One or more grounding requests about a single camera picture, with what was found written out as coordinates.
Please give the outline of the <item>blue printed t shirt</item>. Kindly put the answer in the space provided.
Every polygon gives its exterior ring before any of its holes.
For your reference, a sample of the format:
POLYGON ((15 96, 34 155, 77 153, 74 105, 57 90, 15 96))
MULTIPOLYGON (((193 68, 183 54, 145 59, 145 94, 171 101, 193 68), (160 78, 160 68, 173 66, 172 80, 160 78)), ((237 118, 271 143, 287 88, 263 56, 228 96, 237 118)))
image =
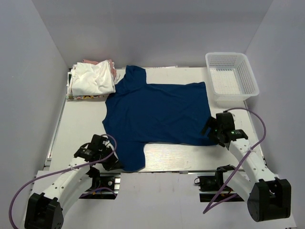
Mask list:
POLYGON ((145 167, 147 143, 211 146, 201 131, 211 115, 204 82, 147 83, 145 69, 128 65, 108 96, 103 126, 117 145, 116 154, 128 172, 145 167))

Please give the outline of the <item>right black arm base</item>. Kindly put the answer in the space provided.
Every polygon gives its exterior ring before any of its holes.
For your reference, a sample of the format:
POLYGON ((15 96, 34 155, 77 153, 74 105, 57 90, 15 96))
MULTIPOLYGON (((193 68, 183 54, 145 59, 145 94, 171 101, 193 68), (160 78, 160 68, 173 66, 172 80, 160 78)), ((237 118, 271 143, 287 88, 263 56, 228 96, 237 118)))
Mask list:
MULTIPOLYGON (((200 202, 202 203, 210 202, 220 188, 216 182, 215 175, 198 176, 194 180, 194 185, 198 186, 199 188, 199 198, 200 202)), ((226 198, 230 198, 228 202, 243 202, 243 199, 239 195, 235 194, 229 187, 225 187, 224 190, 217 196, 214 202, 219 202, 226 198)))

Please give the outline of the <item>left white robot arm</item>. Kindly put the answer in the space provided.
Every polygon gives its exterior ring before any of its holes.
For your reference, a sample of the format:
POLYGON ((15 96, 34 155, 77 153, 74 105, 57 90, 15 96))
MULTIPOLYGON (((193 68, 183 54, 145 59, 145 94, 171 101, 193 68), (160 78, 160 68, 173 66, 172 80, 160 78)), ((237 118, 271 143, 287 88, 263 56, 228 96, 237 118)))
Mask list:
POLYGON ((40 194, 33 193, 25 215, 26 229, 60 229, 64 216, 79 199, 98 192, 114 193, 101 186, 101 173, 96 164, 119 161, 115 155, 117 142, 108 134, 94 135, 74 153, 67 168, 57 172, 59 177, 40 194))

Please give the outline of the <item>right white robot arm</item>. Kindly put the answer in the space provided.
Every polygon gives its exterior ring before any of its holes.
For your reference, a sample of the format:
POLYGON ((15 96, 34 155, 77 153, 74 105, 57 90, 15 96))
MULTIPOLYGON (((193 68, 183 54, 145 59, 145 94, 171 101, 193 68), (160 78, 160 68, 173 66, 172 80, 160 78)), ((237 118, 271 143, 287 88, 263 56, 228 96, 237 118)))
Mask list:
POLYGON ((230 110, 209 117, 202 134, 225 147, 239 162, 237 166, 218 167, 212 177, 198 178, 201 192, 216 191, 204 213, 219 203, 240 197, 256 222, 290 217, 290 183, 273 173, 254 152, 244 130, 235 128, 230 110))

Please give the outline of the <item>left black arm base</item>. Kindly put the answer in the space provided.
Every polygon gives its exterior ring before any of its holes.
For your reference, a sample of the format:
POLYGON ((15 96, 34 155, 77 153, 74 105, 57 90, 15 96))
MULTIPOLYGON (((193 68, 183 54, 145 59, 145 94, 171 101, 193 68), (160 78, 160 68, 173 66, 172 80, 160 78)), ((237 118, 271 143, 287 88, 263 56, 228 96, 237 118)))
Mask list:
POLYGON ((99 182, 96 181, 94 187, 85 191, 80 199, 109 199, 115 200, 121 182, 121 174, 109 173, 100 174, 99 182))

